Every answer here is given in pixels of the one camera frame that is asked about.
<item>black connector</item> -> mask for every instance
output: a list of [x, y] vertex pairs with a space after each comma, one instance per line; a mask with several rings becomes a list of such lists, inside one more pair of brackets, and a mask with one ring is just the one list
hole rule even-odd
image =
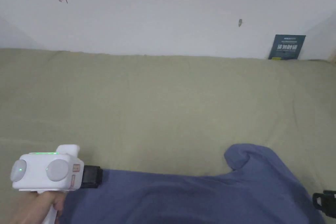
[[103, 179], [100, 166], [84, 166], [81, 188], [98, 188]]

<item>pink label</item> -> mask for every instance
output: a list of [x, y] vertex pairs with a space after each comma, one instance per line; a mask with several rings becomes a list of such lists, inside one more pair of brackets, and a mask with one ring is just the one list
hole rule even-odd
[[73, 172], [79, 172], [81, 170], [81, 165], [73, 165], [72, 171]]

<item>black clip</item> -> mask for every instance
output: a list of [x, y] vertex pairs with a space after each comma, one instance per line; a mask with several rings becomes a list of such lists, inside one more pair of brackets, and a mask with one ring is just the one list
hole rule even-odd
[[313, 194], [313, 206], [325, 213], [327, 216], [336, 219], [336, 191], [324, 190], [323, 193], [314, 193]]

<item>white handle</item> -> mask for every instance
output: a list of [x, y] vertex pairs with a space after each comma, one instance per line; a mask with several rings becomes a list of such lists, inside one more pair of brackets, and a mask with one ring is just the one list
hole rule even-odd
[[54, 206], [51, 206], [42, 224], [55, 224], [56, 215], [57, 215], [57, 210], [54, 208]]

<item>gray round button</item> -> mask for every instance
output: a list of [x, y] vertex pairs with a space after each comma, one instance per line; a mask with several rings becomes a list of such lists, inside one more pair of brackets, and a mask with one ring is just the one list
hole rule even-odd
[[69, 165], [63, 159], [56, 159], [48, 165], [47, 176], [51, 181], [61, 181], [69, 172]]
[[12, 182], [20, 181], [26, 173], [27, 163], [23, 159], [16, 160], [12, 172], [10, 173], [10, 180]]

